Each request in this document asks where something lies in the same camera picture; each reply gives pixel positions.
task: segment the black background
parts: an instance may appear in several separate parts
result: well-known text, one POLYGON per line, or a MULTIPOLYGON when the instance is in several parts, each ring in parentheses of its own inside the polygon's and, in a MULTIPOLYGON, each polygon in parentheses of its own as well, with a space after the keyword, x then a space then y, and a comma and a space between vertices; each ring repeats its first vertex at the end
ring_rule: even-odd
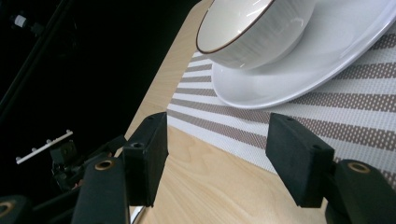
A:
MULTIPOLYGON (((78 152, 84 153, 125 134, 180 26, 198 2, 76 0, 3 118, 0 196, 22 194, 43 203, 60 193, 50 183, 48 151, 20 165, 15 162, 47 139, 71 130, 78 152)), ((45 0, 13 3, 43 24, 56 8, 45 0)), ((36 41, 32 34, 9 27, 1 18, 3 92, 36 41)))

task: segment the white bowl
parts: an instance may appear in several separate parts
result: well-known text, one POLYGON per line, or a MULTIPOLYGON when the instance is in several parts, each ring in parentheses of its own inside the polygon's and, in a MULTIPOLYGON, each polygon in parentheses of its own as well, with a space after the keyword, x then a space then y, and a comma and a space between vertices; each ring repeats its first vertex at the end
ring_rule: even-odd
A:
POLYGON ((210 60, 251 69, 285 57, 300 40, 316 0, 214 0, 196 36, 210 60))

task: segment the bowl rim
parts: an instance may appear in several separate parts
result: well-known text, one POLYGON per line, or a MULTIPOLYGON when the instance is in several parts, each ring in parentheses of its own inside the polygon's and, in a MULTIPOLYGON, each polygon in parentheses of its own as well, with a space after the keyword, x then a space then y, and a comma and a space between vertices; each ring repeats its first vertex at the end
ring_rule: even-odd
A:
POLYGON ((238 35, 234 36, 230 41, 226 42, 225 44, 223 44, 223 45, 221 45, 221 46, 219 46, 219 47, 217 47, 215 49, 203 50, 198 45, 198 35, 200 34, 200 31, 201 31, 201 28, 202 28, 202 24, 204 23, 206 15, 209 12, 210 8, 215 3, 215 1, 217 1, 217 0, 213 0, 213 2, 210 4, 210 7, 207 9, 205 15, 201 19, 200 25, 198 27, 197 35, 195 36, 195 46, 198 49, 198 51, 200 51, 203 54, 211 54, 211 53, 220 51, 221 49, 225 49, 226 47, 230 46, 233 42, 235 42, 237 39, 239 39, 244 33, 246 33, 252 26, 254 26, 254 24, 256 24, 256 22, 264 15, 264 13, 268 10, 268 8, 270 8, 271 5, 275 2, 275 0, 270 0, 270 2, 268 3, 268 6, 256 17, 256 19, 254 19, 241 33, 239 33, 238 35))

